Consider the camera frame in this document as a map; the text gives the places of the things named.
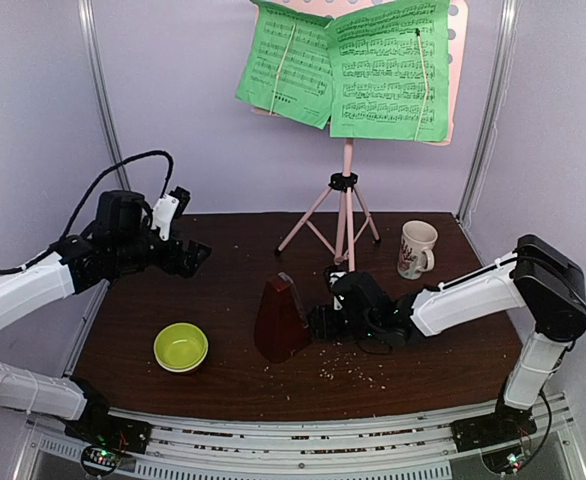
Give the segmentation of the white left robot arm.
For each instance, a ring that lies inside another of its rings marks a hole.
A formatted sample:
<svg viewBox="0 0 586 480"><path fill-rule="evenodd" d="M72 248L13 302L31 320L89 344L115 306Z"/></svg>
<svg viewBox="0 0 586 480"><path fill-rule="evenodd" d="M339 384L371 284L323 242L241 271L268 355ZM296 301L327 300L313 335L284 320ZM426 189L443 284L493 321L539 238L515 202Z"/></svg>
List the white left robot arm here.
<svg viewBox="0 0 586 480"><path fill-rule="evenodd" d="M103 193L96 218L79 235L65 234L39 257L0 275L0 331L58 300L107 281L155 267L168 275L192 277L210 247L183 242L172 223L190 194L177 187L154 205L131 191ZM96 444L110 442L117 424L103 397L86 383L54 378L0 361L0 408L76 421Z"/></svg>

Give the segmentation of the green plastic bowl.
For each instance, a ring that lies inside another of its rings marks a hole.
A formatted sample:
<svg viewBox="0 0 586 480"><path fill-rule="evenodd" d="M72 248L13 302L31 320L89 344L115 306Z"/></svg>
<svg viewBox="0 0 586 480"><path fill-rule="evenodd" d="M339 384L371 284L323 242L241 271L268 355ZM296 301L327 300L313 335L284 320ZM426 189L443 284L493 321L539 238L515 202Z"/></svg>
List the green plastic bowl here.
<svg viewBox="0 0 586 480"><path fill-rule="evenodd" d="M209 341L205 333L191 323L174 323L155 337L153 353L156 362L171 373L192 373L205 360Z"/></svg>

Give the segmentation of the brown wooden metronome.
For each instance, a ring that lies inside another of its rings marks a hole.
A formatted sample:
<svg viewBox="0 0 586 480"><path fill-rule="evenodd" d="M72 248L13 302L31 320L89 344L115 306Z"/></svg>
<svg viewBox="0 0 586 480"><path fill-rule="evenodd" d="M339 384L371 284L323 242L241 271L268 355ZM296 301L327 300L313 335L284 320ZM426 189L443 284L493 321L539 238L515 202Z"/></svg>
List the brown wooden metronome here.
<svg viewBox="0 0 586 480"><path fill-rule="evenodd" d="M254 344L269 362L283 363L308 347L311 331L301 297L285 272L265 284L254 325Z"/></svg>

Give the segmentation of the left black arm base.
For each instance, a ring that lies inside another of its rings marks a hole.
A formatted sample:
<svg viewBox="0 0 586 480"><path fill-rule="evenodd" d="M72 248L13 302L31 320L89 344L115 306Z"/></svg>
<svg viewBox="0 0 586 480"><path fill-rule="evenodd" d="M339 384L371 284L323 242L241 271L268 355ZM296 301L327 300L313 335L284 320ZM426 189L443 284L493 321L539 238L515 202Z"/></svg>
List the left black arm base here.
<svg viewBox="0 0 586 480"><path fill-rule="evenodd" d="M106 398L87 381L70 377L87 403L77 420L64 420L64 433L75 439L116 453L144 454L152 427L148 422L110 414Z"/></svg>

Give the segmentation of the white floral ceramic mug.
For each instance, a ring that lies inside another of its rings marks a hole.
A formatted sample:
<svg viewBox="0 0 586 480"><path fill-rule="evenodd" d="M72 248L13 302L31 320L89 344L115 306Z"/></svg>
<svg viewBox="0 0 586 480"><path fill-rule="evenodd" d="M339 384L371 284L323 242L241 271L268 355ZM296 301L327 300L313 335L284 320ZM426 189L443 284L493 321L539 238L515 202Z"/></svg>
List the white floral ceramic mug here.
<svg viewBox="0 0 586 480"><path fill-rule="evenodd" d="M438 231L431 224L411 220L402 226L397 262L398 274L407 280L417 280L435 267L434 247Z"/></svg>

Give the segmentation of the left aluminium frame post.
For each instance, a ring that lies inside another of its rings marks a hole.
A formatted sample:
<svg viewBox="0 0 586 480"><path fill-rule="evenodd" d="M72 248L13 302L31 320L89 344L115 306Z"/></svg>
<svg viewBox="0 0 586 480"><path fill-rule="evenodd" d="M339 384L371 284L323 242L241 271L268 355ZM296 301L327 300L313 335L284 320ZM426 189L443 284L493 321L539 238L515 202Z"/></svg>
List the left aluminium frame post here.
<svg viewBox="0 0 586 480"><path fill-rule="evenodd" d="M124 160L121 153L114 117L112 114L106 79L102 66L99 41L91 0L78 0L80 28L84 38L93 87L97 99L99 118L106 140L108 158L112 165Z"/></svg>

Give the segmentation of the green sheet music page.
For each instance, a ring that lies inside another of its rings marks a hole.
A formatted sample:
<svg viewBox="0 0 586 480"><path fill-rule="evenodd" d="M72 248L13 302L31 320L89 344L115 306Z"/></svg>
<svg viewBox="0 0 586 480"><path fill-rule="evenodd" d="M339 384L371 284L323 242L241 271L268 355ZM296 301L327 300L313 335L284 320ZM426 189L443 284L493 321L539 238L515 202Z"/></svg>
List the green sheet music page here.
<svg viewBox="0 0 586 480"><path fill-rule="evenodd" d="M257 20L236 98L295 122L324 129L331 113L329 17L255 1Z"/></svg>
<svg viewBox="0 0 586 480"><path fill-rule="evenodd" d="M446 1L391 1L329 23L332 137L445 140L448 10Z"/></svg>

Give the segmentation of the aluminium frame post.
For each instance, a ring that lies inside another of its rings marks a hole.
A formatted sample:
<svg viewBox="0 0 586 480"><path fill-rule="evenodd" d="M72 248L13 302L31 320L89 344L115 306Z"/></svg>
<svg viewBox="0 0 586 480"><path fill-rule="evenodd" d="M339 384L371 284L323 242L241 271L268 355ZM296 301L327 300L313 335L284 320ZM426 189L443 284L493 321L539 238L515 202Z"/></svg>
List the aluminium frame post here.
<svg viewBox="0 0 586 480"><path fill-rule="evenodd" d="M521 2L502 2L501 19L492 67L489 90L477 138L473 161L460 202L457 219L469 229L492 159L498 136L498 120L505 103L512 71L513 51L517 36L517 21Z"/></svg>
<svg viewBox="0 0 586 480"><path fill-rule="evenodd" d="M112 165L124 160L121 153L114 117L112 114L106 79L102 66L99 41L91 0L78 0L80 28L84 38L93 87L97 99L99 118L106 140L108 158Z"/></svg>

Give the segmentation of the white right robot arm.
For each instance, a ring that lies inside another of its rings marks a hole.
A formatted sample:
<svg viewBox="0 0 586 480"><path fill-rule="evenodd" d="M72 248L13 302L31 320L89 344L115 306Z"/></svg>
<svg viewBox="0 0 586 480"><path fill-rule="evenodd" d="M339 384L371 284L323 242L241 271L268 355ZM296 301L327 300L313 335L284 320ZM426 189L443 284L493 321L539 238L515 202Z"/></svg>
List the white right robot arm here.
<svg viewBox="0 0 586 480"><path fill-rule="evenodd" d="M502 390L503 405L486 419L492 440L508 440L557 371L570 345L586 332L583 269L536 235L519 238L511 252L471 273L391 298L367 272L330 272L333 299L308 315L315 339L376 339L391 348L411 337L436 336L498 312L526 309L531 333Z"/></svg>

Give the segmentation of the right aluminium frame post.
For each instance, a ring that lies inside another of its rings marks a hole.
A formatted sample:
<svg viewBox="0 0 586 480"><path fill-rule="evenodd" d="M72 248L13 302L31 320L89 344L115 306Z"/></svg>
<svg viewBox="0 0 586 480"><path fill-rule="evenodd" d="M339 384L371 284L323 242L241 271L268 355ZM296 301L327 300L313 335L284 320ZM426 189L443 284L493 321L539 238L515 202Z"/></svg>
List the right aluminium frame post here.
<svg viewBox="0 0 586 480"><path fill-rule="evenodd" d="M517 36L517 21L521 2L502 2L501 19L492 67L489 90L477 138L473 161L460 202L457 219L469 229L492 159L498 136L498 120L505 103L512 71L513 51Z"/></svg>

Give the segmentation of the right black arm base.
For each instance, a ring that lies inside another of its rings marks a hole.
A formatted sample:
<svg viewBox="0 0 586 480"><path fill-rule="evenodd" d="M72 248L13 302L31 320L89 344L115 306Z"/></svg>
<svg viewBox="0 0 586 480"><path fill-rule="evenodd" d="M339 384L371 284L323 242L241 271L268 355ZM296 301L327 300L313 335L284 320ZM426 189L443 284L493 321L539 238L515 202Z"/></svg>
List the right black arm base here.
<svg viewBox="0 0 586 480"><path fill-rule="evenodd" d="M492 413L456 420L450 424L458 452L519 440L522 433L537 432L532 408L522 410L507 406L505 389L506 383L503 383Z"/></svg>

